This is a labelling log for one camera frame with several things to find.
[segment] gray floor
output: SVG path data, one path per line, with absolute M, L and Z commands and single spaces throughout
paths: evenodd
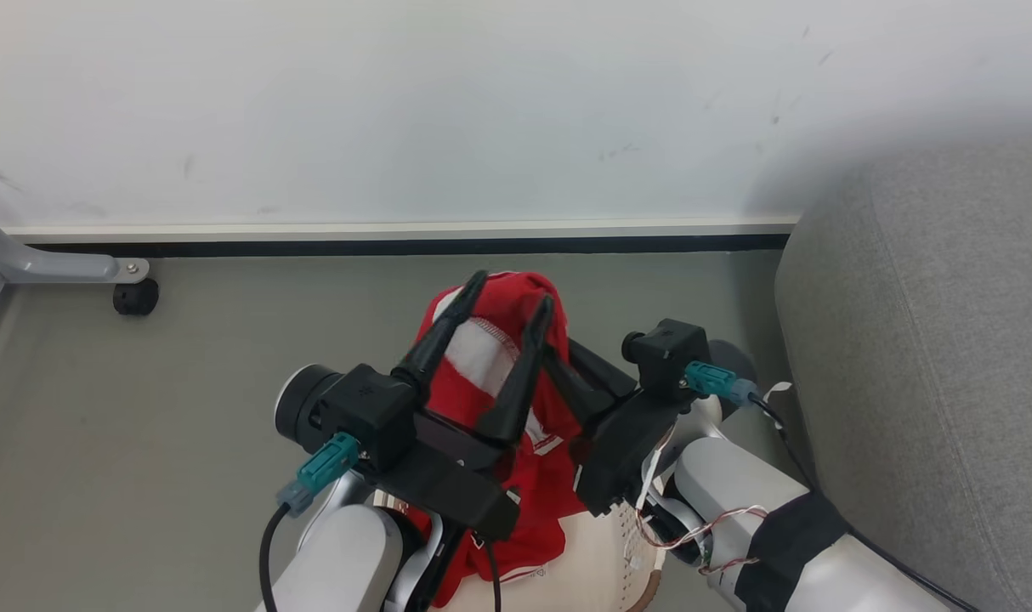
M 571 334 L 616 361 L 625 332 L 672 317 L 778 380 L 778 259 L 163 260 L 147 319 L 117 316 L 110 287 L 15 290 L 0 316 L 0 612 L 254 608 L 261 527 L 301 460 L 271 425 L 283 381 L 309 363 L 390 367 L 431 296 L 477 267 L 547 273 Z M 729 425 L 759 451 L 775 445 L 762 422 Z M 302 523 L 279 534 L 276 567 Z M 699 609 L 725 606 L 669 565 L 653 610 Z

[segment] cable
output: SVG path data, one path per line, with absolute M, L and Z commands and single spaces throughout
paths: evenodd
M 641 515 L 641 512 L 635 512 L 637 513 L 637 532 L 641 535 L 641 538 L 644 538 L 644 541 L 647 542 L 649 546 L 654 547 L 654 549 L 657 550 L 675 550 L 676 547 L 680 547 L 684 545 L 684 543 L 691 542 L 694 539 L 698 538 L 698 536 L 710 532 L 712 527 L 717 525 L 717 523 L 725 518 L 731 518 L 731 516 L 737 516 L 739 514 L 753 514 L 754 516 L 757 516 L 757 518 L 766 518 L 766 516 L 769 516 L 769 513 L 765 512 L 765 508 L 760 507 L 760 505 L 750 505 L 748 508 L 737 508 L 735 510 L 725 511 L 709 523 L 704 523 L 701 527 L 695 527 L 691 530 L 686 532 L 686 534 L 683 534 L 681 538 L 675 538 L 674 540 L 671 540 L 671 542 L 655 542 L 655 540 L 652 539 L 652 536 L 649 536 L 648 532 L 644 530 L 644 515 Z
M 270 542 L 275 539 L 275 529 L 288 512 L 290 504 L 278 507 L 266 529 L 263 529 L 263 542 L 259 543 L 259 589 L 263 592 L 263 607 L 267 608 L 267 612 L 278 612 L 278 607 L 275 605 L 275 589 L 270 585 Z
M 741 556 L 741 557 L 738 557 L 738 558 L 733 558 L 733 560 L 728 561 L 728 562 L 725 562 L 725 565 L 722 565 L 722 566 L 716 566 L 716 567 L 714 567 L 714 566 L 703 566 L 703 567 L 699 567 L 698 568 L 698 574 L 702 574 L 702 576 L 707 576 L 707 575 L 710 575 L 710 574 L 718 574 L 718 573 L 723 572 L 724 570 L 731 569 L 731 567 L 736 567 L 736 566 L 752 566 L 752 565 L 754 565 L 754 562 L 762 562 L 762 560 L 760 558 L 753 558 L 752 556 Z
M 773 412 L 773 408 L 769 407 L 769 404 L 765 401 L 764 398 L 757 395 L 757 393 L 750 393 L 750 401 L 754 404 L 757 408 L 762 408 L 762 412 L 766 416 L 773 419 L 773 422 L 777 423 L 777 433 L 780 434 L 780 441 L 784 443 L 784 449 L 788 451 L 788 458 L 796 464 L 796 469 L 799 470 L 800 476 L 803 477 L 803 483 L 807 485 L 808 489 L 812 491 L 818 491 L 817 485 L 814 484 L 814 480 L 811 480 L 811 475 L 808 471 L 803 468 L 803 461 L 800 460 L 799 455 L 796 451 L 792 449 L 792 445 L 788 444 L 788 430 L 784 427 L 784 421 L 780 418 L 780 415 Z
M 489 558 L 489 573 L 493 574 L 493 612 L 501 612 L 501 574 L 497 573 L 497 557 L 493 556 L 493 543 L 484 540 L 485 557 Z
M 783 421 L 781 421 L 781 418 L 776 413 L 774 413 L 773 408 L 770 408 L 769 404 L 766 402 L 765 399 L 762 399 L 760 396 L 757 396 L 756 393 L 750 393 L 749 399 L 751 402 L 756 404 L 757 408 L 762 408 L 762 412 L 765 412 L 765 414 L 768 415 L 769 418 L 772 418 L 773 421 L 777 423 L 777 432 L 780 434 L 780 441 L 783 441 L 784 449 L 788 451 L 788 457 L 792 458 L 792 461 L 794 462 L 794 464 L 796 464 L 796 468 L 799 469 L 799 473 L 803 476 L 804 483 L 812 491 L 820 493 L 821 491 L 817 487 L 817 484 L 815 484 L 814 481 L 811 480 L 811 477 L 808 476 L 807 471 L 803 469 L 803 461 L 801 461 L 799 457 L 796 456 L 796 452 L 792 450 L 792 445 L 788 444 L 788 431 L 784 429 Z M 904 562 L 898 560 L 898 557 L 894 556 L 893 554 L 890 554 L 889 552 L 885 552 L 885 550 L 882 549 L 882 547 L 876 545 L 876 543 L 874 542 L 871 542 L 869 538 L 861 534 L 860 530 L 857 529 L 857 527 L 853 527 L 850 523 L 849 523 L 849 535 L 851 535 L 854 539 L 860 540 L 860 543 L 862 543 L 863 546 L 869 547 L 869 549 L 872 552 L 874 552 L 877 555 L 880 555 L 882 557 L 882 560 L 885 560 L 891 566 L 897 567 L 897 570 L 899 572 L 905 574 L 905 576 L 907 576 L 909 580 L 916 582 L 917 585 L 921 585 L 922 587 L 927 588 L 932 592 L 936 593 L 936 595 L 939 595 L 944 600 L 952 602 L 952 604 L 955 604 L 958 608 L 962 610 L 967 610 L 967 612 L 977 612 L 977 609 L 974 608 L 973 605 L 968 604 L 967 601 L 962 600 L 962 598 L 959 598 L 958 595 L 955 595 L 955 593 L 947 591 L 947 589 L 940 587 L 940 585 L 935 584 L 935 582 L 928 580 L 928 578 L 925 578 L 924 576 L 918 574 L 915 570 L 913 570 L 912 567 L 905 566 Z
M 912 567 L 905 566 L 904 562 L 898 560 L 898 557 L 885 552 L 885 550 L 882 550 L 882 547 L 876 545 L 874 542 L 871 542 L 870 539 L 867 539 L 867 536 L 861 534 L 857 527 L 849 525 L 849 535 L 851 535 L 854 539 L 860 540 L 860 543 L 862 543 L 863 546 L 869 547 L 872 552 L 880 555 L 891 566 L 897 567 L 898 571 L 905 574 L 905 576 L 908 576 L 911 581 L 916 582 L 916 584 L 920 584 L 922 587 L 936 593 L 936 595 L 952 602 L 952 604 L 955 604 L 960 609 L 966 610 L 966 612 L 977 612 L 977 609 L 974 608 L 970 602 L 962 600 L 962 598 L 955 595 L 955 593 L 940 587 L 940 585 L 935 584 L 935 582 L 932 582 L 928 580 L 928 578 L 917 574 Z
M 671 442 L 671 437 L 675 434 L 675 426 L 678 422 L 675 421 L 671 423 L 671 429 L 668 429 L 667 433 L 664 433 L 663 438 L 659 438 L 659 443 L 652 450 L 652 455 L 649 457 L 649 468 L 648 472 L 644 473 L 644 480 L 641 480 L 641 491 L 637 495 L 637 504 L 634 505 L 634 510 L 640 515 L 641 510 L 644 508 L 644 500 L 649 494 L 649 489 L 652 488 L 652 480 L 655 480 L 655 469 L 659 465 L 659 456 L 663 455 L 664 449 L 668 448 L 669 442 Z

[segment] white wire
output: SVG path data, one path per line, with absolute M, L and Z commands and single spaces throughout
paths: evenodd
M 641 483 L 641 494 L 637 495 L 637 505 L 635 505 L 634 510 L 637 511 L 638 518 L 641 513 L 641 509 L 644 508 L 644 501 L 648 497 L 649 488 L 652 487 L 652 480 L 655 478 L 656 465 L 659 465 L 659 456 L 663 455 L 664 449 L 668 448 L 668 443 L 671 442 L 671 437 L 675 434 L 675 422 L 671 423 L 671 429 L 668 429 L 667 433 L 664 433 L 664 438 L 659 439 L 659 443 L 655 446 L 655 450 L 652 451 L 652 455 L 649 457 L 649 468 L 648 472 L 644 473 L 644 481 Z

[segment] red and white wire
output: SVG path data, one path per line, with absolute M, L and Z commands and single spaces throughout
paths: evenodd
M 731 516 L 738 516 L 741 514 L 752 514 L 757 516 L 757 518 L 766 518 L 766 516 L 769 516 L 769 512 L 766 512 L 765 508 L 760 507 L 760 505 L 750 505 L 750 507 L 737 508 L 735 510 L 723 512 L 709 523 L 704 523 L 701 527 L 695 527 L 694 529 L 690 529 L 689 532 L 686 532 L 686 534 L 680 536 L 680 538 L 671 540 L 671 542 L 656 542 L 657 539 L 654 536 L 649 535 L 649 533 L 644 529 L 644 516 L 642 516 L 641 512 L 638 510 L 635 510 L 635 512 L 637 514 L 637 530 L 640 532 L 641 538 L 644 538 L 644 541 L 647 542 L 649 546 L 655 547 L 657 550 L 675 550 L 676 547 L 680 547 L 684 545 L 684 543 L 694 542 L 696 538 L 709 533 L 712 527 L 717 525 L 718 522 L 725 518 L 731 518 Z
M 728 561 L 728 562 L 725 562 L 725 565 L 722 565 L 722 566 L 717 566 L 717 567 L 702 566 L 702 567 L 699 567 L 698 568 L 698 574 L 702 574 L 702 576 L 707 576 L 709 574 L 718 574 L 718 573 L 721 573 L 722 571 L 724 571 L 727 569 L 730 569 L 730 567 L 749 566 L 750 562 L 757 562 L 757 561 L 760 561 L 759 558 L 753 558 L 752 556 L 743 556 L 743 557 L 739 557 L 739 558 L 733 558 L 733 560 Z

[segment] black cable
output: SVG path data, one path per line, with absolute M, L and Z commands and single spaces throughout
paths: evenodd
M 898 557 L 894 556 L 893 554 L 890 554 L 889 552 L 885 552 L 885 550 L 882 550 L 882 547 L 876 545 L 876 543 L 871 542 L 869 539 L 867 539 L 867 536 L 861 534 L 860 530 L 857 529 L 857 527 L 849 525 L 849 534 L 854 539 L 860 540 L 860 543 L 862 543 L 863 546 L 869 547 L 872 550 L 872 552 L 884 558 L 884 560 L 889 562 L 891 566 L 897 567 L 899 572 L 905 574 L 905 576 L 908 576 L 909 579 L 912 580 L 913 582 L 916 582 L 916 584 L 920 584 L 922 587 L 927 588 L 932 592 L 936 593 L 936 595 L 939 595 L 944 600 L 952 602 L 952 604 L 955 604 L 960 609 L 967 610 L 967 612 L 977 612 L 977 609 L 974 608 L 973 605 L 970 604 L 970 602 L 962 600 L 962 598 L 955 595 L 955 593 L 947 591 L 947 589 L 940 587 L 940 585 L 935 584 L 935 582 L 932 582 L 928 580 L 928 578 L 925 578 L 924 576 L 917 574 L 916 571 L 912 569 L 912 567 L 905 566 L 904 562 L 898 561 Z
M 489 558 L 489 572 L 493 574 L 493 612 L 501 612 L 501 574 L 497 574 L 497 557 L 493 556 L 493 543 L 485 540 L 485 556 Z
M 792 458 L 792 461 L 795 462 L 796 468 L 799 469 L 799 473 L 803 476 L 805 484 L 812 491 L 820 493 L 821 491 L 818 490 L 817 484 L 815 484 L 814 481 L 811 480 L 811 477 L 808 476 L 807 471 L 803 469 L 803 461 L 801 461 L 799 457 L 796 456 L 796 452 L 792 450 L 792 445 L 788 444 L 788 430 L 784 429 L 783 419 L 781 419 L 776 413 L 774 413 L 773 408 L 770 408 L 769 404 L 766 402 L 765 399 L 762 399 L 756 393 L 750 393 L 750 401 L 755 404 L 757 408 L 762 408 L 762 412 L 765 412 L 766 415 L 769 415 L 769 418 L 772 418 L 773 421 L 777 423 L 778 425 L 777 432 L 780 433 L 780 441 L 783 441 L 784 449 L 788 451 L 788 457 Z M 869 549 L 872 552 L 874 552 L 877 555 L 880 555 L 891 566 L 897 567 L 898 571 L 901 572 L 902 574 L 905 574 L 905 576 L 907 576 L 909 580 L 916 582 L 917 585 L 921 585 L 922 587 L 931 590 L 932 592 L 936 593 L 936 595 L 939 595 L 944 600 L 952 602 L 952 604 L 955 604 L 960 609 L 966 610 L 966 612 L 977 612 L 977 609 L 974 608 L 973 605 L 968 604 L 967 601 L 962 600 L 962 598 L 955 595 L 955 593 L 950 591 L 947 591 L 947 589 L 940 587 L 940 585 L 935 584 L 935 582 L 928 580 L 928 578 L 925 578 L 915 570 L 913 570 L 912 567 L 905 566 L 904 562 L 898 560 L 898 557 L 894 556 L 893 554 L 890 554 L 889 552 L 885 552 L 885 550 L 882 549 L 882 547 L 876 545 L 876 543 L 874 542 L 871 542 L 869 538 L 861 534 L 860 530 L 857 529 L 857 527 L 853 527 L 847 521 L 846 525 L 849 526 L 849 535 L 851 535 L 854 539 L 860 540 L 860 543 L 862 543 L 863 546 L 869 547 Z
M 267 612 L 278 612 L 278 607 L 275 605 L 275 589 L 270 585 L 270 542 L 275 539 L 275 529 L 288 512 L 290 504 L 278 507 L 266 529 L 263 529 L 263 541 L 259 543 L 259 589 L 263 592 L 263 605 L 267 608 Z

